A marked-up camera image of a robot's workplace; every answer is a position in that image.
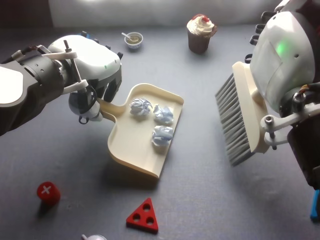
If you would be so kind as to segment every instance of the white backdrop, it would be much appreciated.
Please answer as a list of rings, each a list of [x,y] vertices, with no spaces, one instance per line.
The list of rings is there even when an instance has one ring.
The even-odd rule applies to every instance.
[[[55,27],[183,26],[202,13],[217,25],[258,23],[280,0],[49,0]]]

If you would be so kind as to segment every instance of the gray tablecloth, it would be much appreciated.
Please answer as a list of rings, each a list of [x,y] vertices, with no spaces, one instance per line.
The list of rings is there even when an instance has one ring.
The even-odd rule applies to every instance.
[[[138,83],[184,98],[162,174],[155,181],[115,163],[107,149],[114,123],[80,125],[68,96],[61,96],[0,137],[1,240],[76,240],[81,234],[108,240],[320,239],[319,226],[309,219],[314,191],[288,145],[235,168],[225,156],[215,93],[232,64],[252,52],[253,25],[219,27],[202,56],[189,51],[185,28],[84,30],[124,53],[115,104]],[[143,34],[140,51],[127,50],[122,31]],[[48,46],[71,33],[75,30],[2,30],[0,57],[27,45]],[[62,194],[47,212],[36,195],[45,181]],[[154,204],[158,235],[126,228],[127,216],[147,197]]]

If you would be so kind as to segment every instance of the hole in triangle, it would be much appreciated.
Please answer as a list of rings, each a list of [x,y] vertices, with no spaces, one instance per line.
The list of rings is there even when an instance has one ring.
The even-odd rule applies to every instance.
[[[154,222],[155,222],[155,220],[153,219],[153,217],[148,217],[146,219],[146,224],[148,224],[148,225],[152,225],[152,224],[154,224]]]
[[[139,220],[140,220],[140,215],[138,214],[138,213],[136,213],[135,215],[133,215],[133,220],[135,221],[135,222],[139,222]]]
[[[150,211],[150,204],[148,204],[148,203],[146,203],[146,204],[144,204],[143,205],[143,210],[145,211],[145,212],[149,212]]]

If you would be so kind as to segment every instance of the dark panel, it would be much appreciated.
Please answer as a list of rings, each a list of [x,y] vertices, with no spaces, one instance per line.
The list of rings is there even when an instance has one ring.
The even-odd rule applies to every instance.
[[[1,0],[0,28],[52,26],[47,0]]]

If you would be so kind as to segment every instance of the white crumpled paper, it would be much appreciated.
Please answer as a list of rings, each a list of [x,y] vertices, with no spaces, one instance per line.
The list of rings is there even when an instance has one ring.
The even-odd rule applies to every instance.
[[[131,107],[130,113],[135,116],[145,116],[150,112],[149,106],[151,103],[145,98],[135,98],[129,105]]]
[[[162,124],[172,124],[174,121],[174,114],[172,110],[165,106],[164,108],[160,107],[159,104],[154,106],[153,113],[155,115],[155,120]]]
[[[174,136],[174,130],[169,126],[155,126],[152,132],[152,143],[159,146],[168,146]]]

